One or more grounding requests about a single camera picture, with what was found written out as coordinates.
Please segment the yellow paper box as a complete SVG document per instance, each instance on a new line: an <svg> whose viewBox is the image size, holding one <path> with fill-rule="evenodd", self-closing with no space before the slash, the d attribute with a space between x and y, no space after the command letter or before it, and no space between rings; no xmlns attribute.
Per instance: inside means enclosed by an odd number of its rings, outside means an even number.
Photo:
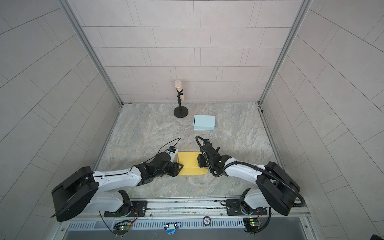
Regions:
<svg viewBox="0 0 384 240"><path fill-rule="evenodd" d="M178 163L183 165L179 172L179 176L195 176L206 175L209 170L205 167L200 168L198 156L200 152L179 152Z"/></svg>

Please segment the light blue paper box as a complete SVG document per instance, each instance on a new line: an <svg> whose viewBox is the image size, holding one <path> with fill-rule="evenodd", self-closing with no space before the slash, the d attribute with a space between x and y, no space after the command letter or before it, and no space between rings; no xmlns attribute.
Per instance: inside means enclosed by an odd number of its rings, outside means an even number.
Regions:
<svg viewBox="0 0 384 240"><path fill-rule="evenodd" d="M216 117L194 115L193 126L195 131L214 131L216 127Z"/></svg>

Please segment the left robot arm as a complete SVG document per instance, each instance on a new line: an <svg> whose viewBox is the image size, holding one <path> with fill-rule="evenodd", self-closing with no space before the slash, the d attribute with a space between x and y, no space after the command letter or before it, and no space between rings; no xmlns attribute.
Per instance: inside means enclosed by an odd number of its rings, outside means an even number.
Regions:
<svg viewBox="0 0 384 240"><path fill-rule="evenodd" d="M137 215L138 209L124 188L149 184L164 175L176 177L184 167L174 162L176 155L161 152L151 162L118 171L100 172L82 167L52 190L53 216L58 222L65 222L82 212L104 211L107 217Z"/></svg>

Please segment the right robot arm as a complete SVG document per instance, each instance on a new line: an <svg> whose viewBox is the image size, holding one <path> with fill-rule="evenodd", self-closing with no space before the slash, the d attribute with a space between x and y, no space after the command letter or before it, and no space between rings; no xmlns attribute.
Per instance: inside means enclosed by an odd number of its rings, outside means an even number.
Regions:
<svg viewBox="0 0 384 240"><path fill-rule="evenodd" d="M196 137L200 148L200 168L209 169L214 177L235 177L257 185L256 190L246 189L234 209L245 215L255 214L258 208L271 208L287 216L292 208L306 207L298 184L276 163L253 165L228 155L220 155L208 139Z"/></svg>

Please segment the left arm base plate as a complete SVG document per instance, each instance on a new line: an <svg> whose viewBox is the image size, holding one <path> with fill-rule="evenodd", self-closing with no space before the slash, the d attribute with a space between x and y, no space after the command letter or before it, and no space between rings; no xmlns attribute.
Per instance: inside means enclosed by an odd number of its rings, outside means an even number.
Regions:
<svg viewBox="0 0 384 240"><path fill-rule="evenodd" d="M144 217L147 210L147 201L131 201L130 204L123 204L116 212L105 211L105 218L126 218L126 217Z"/></svg>

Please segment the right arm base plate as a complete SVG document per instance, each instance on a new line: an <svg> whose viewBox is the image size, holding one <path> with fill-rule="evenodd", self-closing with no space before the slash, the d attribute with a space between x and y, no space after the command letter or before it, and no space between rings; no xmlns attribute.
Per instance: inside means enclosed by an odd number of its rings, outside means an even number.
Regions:
<svg viewBox="0 0 384 240"><path fill-rule="evenodd" d="M228 216L266 216L268 214L266 208L252 209L244 201L236 199L224 200L220 204L226 208Z"/></svg>

